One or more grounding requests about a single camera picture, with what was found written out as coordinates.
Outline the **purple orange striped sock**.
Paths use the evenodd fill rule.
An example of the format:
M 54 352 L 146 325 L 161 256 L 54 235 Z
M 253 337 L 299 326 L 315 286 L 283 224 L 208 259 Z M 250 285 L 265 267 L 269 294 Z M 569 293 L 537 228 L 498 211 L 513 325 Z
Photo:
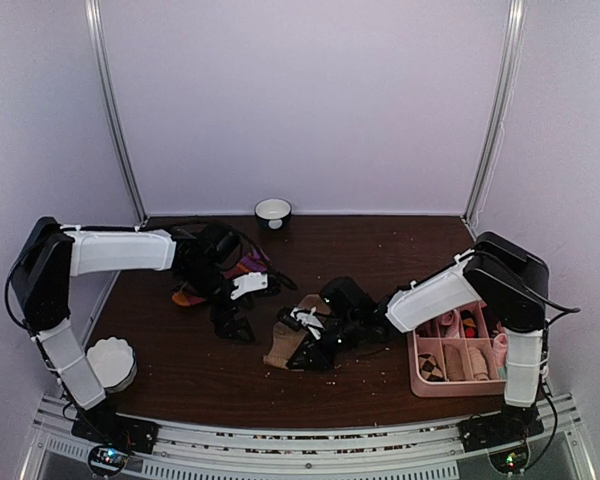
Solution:
M 252 248 L 230 270 L 225 272 L 224 276 L 228 279 L 234 279 L 251 272 L 265 272 L 267 270 L 266 260 L 269 260 L 266 253 L 259 254 Z M 207 301 L 205 297 L 187 283 L 175 287 L 171 299 L 180 307 L 194 307 Z

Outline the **tan ribbed sock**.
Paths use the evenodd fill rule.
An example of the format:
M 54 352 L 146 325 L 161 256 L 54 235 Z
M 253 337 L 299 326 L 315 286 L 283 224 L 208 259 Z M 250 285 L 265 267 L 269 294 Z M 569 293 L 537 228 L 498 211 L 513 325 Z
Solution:
M 306 295 L 297 304 L 297 307 L 306 310 L 311 310 L 315 307 L 317 313 L 331 313 L 331 309 L 318 294 Z M 263 356 L 263 363 L 270 367 L 288 370 L 288 360 L 296 352 L 307 335 L 310 335 L 310 333 L 304 328 L 295 331 L 283 322 L 277 321 L 272 330 L 272 347 Z

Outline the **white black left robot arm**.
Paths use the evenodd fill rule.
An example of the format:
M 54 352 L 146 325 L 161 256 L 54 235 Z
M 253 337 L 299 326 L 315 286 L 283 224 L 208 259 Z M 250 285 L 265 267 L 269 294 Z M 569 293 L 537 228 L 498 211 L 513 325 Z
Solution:
M 37 220 L 4 284 L 22 315 L 13 323 L 38 346 L 86 429 L 103 444 L 117 442 L 124 424 L 104 405 L 107 393 L 70 324 L 73 277 L 131 270 L 169 271 L 212 306 L 220 338 L 250 343 L 249 322 L 239 314 L 249 294 L 273 296 L 296 283 L 276 269 L 246 233 L 221 221 L 194 220 L 163 227 L 62 225 Z

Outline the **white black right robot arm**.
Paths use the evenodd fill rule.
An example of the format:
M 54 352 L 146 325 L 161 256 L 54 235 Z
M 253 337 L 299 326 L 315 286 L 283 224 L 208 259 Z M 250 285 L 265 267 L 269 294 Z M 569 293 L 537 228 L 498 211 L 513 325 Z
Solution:
M 411 390 L 421 398 L 501 395 L 493 419 L 499 440 L 531 424 L 546 364 L 546 263 L 485 232 L 442 270 L 374 301 L 350 277 L 278 311 L 265 364 L 329 371 L 337 356 L 403 334 Z

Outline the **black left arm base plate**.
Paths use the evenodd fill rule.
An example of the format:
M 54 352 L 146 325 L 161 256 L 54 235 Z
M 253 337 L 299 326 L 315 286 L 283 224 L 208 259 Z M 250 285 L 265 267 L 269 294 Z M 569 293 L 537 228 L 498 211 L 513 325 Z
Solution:
M 155 422 L 118 415 L 109 419 L 80 417 L 71 428 L 75 437 L 144 454 L 153 452 L 158 431 L 159 426 Z

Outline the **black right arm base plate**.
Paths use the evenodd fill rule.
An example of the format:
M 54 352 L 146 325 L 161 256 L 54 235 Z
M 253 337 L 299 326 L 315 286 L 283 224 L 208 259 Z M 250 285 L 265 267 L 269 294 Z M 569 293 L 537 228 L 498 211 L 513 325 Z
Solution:
M 544 432 L 541 420 L 524 424 L 520 419 L 506 417 L 501 413 L 472 416 L 459 422 L 457 428 L 465 452 L 521 443 Z

